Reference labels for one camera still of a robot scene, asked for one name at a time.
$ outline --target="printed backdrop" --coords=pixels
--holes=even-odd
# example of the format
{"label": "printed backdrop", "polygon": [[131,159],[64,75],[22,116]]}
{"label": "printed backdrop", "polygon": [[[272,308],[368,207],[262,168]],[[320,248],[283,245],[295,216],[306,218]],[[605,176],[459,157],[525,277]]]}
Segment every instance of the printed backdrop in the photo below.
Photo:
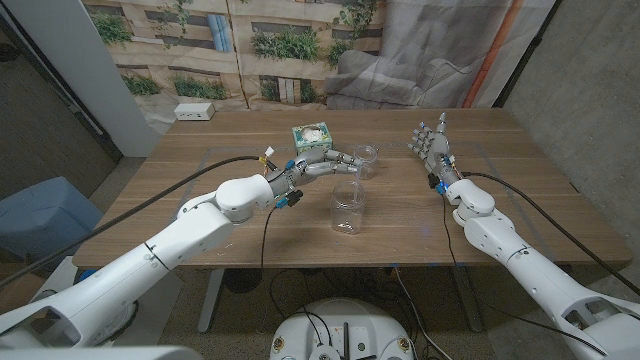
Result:
{"label": "printed backdrop", "polygon": [[147,122],[490,107],[553,0],[82,0]]}

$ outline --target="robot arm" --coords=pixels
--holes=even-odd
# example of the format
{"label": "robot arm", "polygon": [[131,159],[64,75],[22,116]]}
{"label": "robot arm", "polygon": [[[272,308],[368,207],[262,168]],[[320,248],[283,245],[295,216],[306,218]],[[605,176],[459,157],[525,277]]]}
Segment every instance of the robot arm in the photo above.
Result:
{"label": "robot arm", "polygon": [[[353,166],[358,162],[346,154],[315,149],[307,153],[271,173],[271,180],[253,175],[222,183],[216,191],[188,201],[171,225],[84,281],[1,315],[0,349],[98,345],[132,317],[134,302],[170,270],[217,247],[234,226],[248,221],[254,204],[265,208],[280,196],[299,197],[297,185],[358,170]],[[333,161],[320,162],[327,158]],[[35,316],[43,310],[48,312],[46,321]]]}
{"label": "robot arm", "polygon": [[[421,126],[423,131],[414,131],[417,136],[409,148],[425,162],[431,187],[458,205],[453,218],[467,240],[504,265],[558,329],[607,355],[640,350],[640,305],[583,287],[522,239],[511,220],[495,208],[493,197],[456,170],[444,136],[445,114],[436,134]],[[565,340],[579,359],[603,358],[580,341]]]}

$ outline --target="concrete wall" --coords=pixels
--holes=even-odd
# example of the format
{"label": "concrete wall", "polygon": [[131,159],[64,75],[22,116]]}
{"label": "concrete wall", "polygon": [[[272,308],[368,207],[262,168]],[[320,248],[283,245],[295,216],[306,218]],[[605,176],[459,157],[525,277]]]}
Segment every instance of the concrete wall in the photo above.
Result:
{"label": "concrete wall", "polygon": [[[640,284],[639,64],[639,1],[564,0],[504,106],[625,239],[636,260],[621,272],[635,284]],[[571,275],[596,291],[640,301],[595,266]],[[498,358],[567,356],[555,334],[526,324],[501,328],[490,336]],[[519,333],[521,344],[507,332]]]}

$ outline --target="clear plastic cup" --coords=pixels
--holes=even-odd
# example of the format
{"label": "clear plastic cup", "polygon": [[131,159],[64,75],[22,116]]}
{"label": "clear plastic cup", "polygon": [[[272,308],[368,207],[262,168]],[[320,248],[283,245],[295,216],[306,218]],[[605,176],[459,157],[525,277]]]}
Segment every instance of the clear plastic cup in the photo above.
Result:
{"label": "clear plastic cup", "polygon": [[365,193],[355,181],[342,181],[333,188],[331,227],[347,234],[357,234],[362,225]]}
{"label": "clear plastic cup", "polygon": [[361,145],[356,147],[355,157],[362,160],[360,179],[371,179],[378,172],[378,150],[373,146]]}

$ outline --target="table leg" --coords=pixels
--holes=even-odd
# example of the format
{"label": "table leg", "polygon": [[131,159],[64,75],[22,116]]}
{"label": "table leg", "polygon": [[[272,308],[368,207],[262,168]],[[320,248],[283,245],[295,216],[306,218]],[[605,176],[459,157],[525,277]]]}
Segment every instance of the table leg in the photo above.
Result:
{"label": "table leg", "polygon": [[467,269],[461,266],[451,267],[453,280],[456,283],[458,289],[458,298],[464,308],[465,315],[467,316],[467,323],[471,331],[479,333],[484,330],[484,324],[480,317],[480,310],[478,309],[478,303],[476,298],[471,293],[472,284]]}
{"label": "table leg", "polygon": [[202,304],[202,312],[200,312],[200,320],[198,321],[198,332],[200,333],[204,334],[211,328],[213,312],[218,300],[218,292],[222,285],[223,276],[224,269],[215,269],[211,271],[209,285],[207,286],[207,293],[204,296],[204,303]]}

